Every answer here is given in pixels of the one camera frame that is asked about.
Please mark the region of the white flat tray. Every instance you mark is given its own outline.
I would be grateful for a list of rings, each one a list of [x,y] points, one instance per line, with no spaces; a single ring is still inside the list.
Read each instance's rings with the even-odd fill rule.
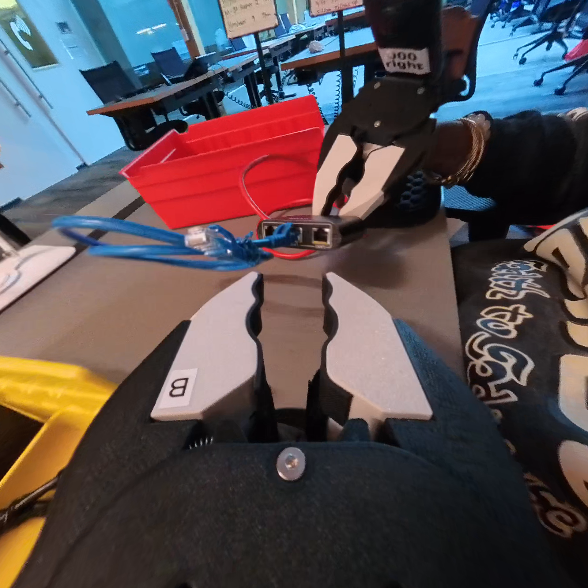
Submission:
[[[76,254],[73,246],[30,245],[1,255],[1,312]]]

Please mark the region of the person's right hand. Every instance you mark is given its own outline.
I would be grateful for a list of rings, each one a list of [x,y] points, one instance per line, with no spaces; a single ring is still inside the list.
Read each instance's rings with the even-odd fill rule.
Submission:
[[[442,10],[442,48],[448,54],[451,82],[461,81],[466,74],[477,25],[477,18],[462,7]],[[425,165],[434,182],[453,187],[473,176],[486,147],[484,125],[484,119],[475,115],[437,126],[436,142]]]

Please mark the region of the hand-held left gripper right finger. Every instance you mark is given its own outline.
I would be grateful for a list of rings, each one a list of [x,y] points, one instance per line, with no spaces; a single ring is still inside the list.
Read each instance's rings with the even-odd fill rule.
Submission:
[[[361,419],[371,436],[388,419],[430,421],[432,407],[390,313],[335,273],[323,277],[322,295],[319,402],[327,418],[340,426]]]

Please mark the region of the black ethernet port adapter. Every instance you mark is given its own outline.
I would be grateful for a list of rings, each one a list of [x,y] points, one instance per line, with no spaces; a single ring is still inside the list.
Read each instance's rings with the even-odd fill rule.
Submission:
[[[274,249],[287,247],[304,251],[331,251],[361,237],[364,223],[356,217],[288,215],[261,220],[258,239]]]

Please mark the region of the yellow plastic bin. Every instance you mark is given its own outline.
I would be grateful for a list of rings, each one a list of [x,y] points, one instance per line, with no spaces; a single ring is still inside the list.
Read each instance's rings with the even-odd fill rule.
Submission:
[[[12,587],[62,471],[117,384],[83,367],[1,357],[1,587]]]

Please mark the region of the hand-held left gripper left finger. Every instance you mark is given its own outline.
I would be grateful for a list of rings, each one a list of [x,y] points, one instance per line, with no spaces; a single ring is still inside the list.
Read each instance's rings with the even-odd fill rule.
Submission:
[[[272,413],[259,334],[263,276],[249,272],[189,320],[152,420],[247,420]]]

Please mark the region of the red plastic bin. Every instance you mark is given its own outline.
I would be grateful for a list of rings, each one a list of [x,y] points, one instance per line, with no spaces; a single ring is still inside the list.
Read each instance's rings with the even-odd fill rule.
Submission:
[[[170,229],[312,203],[324,123],[312,95],[168,132],[120,174]]]

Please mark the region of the whiteboard on stand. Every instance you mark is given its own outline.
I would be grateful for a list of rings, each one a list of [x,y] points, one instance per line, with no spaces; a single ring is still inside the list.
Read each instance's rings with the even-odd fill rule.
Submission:
[[[345,45],[344,11],[363,6],[363,1],[309,1],[310,15],[321,17],[336,14],[337,36],[339,39],[339,62],[342,82],[342,104],[346,104],[354,95],[353,66],[350,65]]]
[[[274,104],[269,74],[263,53],[260,32],[275,29],[279,24],[275,1],[218,1],[228,39],[253,35],[262,70],[265,96],[269,105]]]

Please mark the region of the person's black printed shirt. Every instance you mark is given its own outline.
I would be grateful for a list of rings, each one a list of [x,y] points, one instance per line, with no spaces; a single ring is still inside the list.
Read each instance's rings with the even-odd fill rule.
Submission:
[[[520,464],[559,562],[587,587],[587,210],[452,257],[468,386]]]

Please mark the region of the long wooden desk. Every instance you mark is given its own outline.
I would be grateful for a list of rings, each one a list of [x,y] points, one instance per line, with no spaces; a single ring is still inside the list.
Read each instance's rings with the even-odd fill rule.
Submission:
[[[280,74],[279,60],[289,52],[290,43],[283,41],[262,48],[262,57],[250,51],[232,58],[224,58],[203,75],[185,82],[163,85],[130,98],[112,100],[87,111],[89,116],[106,116],[114,121],[123,142],[130,151],[144,151],[171,130],[187,131],[187,118],[200,114],[207,121],[224,115],[223,100],[217,101],[215,92],[226,92],[225,84],[241,83],[246,87],[249,102],[243,109],[261,106],[261,92],[257,84],[257,71],[268,66],[271,74]]]

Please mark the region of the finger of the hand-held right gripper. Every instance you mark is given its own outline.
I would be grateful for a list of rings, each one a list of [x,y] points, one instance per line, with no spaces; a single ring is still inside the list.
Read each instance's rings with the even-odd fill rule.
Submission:
[[[389,145],[372,150],[364,160],[364,173],[342,207],[342,218],[365,220],[385,201],[386,183],[405,148]]]
[[[349,135],[336,136],[320,164],[313,189],[312,215],[327,217],[334,203],[343,198],[344,217],[363,217],[352,191],[364,176],[364,147]]]

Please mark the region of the person's right forearm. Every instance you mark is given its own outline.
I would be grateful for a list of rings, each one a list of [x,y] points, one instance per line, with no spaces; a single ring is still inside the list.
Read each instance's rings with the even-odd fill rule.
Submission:
[[[511,225],[556,224],[587,209],[587,108],[561,114],[523,111],[479,123],[485,151],[464,189],[492,201],[467,221],[469,242],[503,239]]]

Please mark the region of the yellow wall sign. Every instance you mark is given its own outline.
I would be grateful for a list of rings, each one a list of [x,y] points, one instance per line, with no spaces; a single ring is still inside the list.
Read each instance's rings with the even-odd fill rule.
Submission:
[[[59,61],[18,1],[1,1],[1,29],[33,70]]]

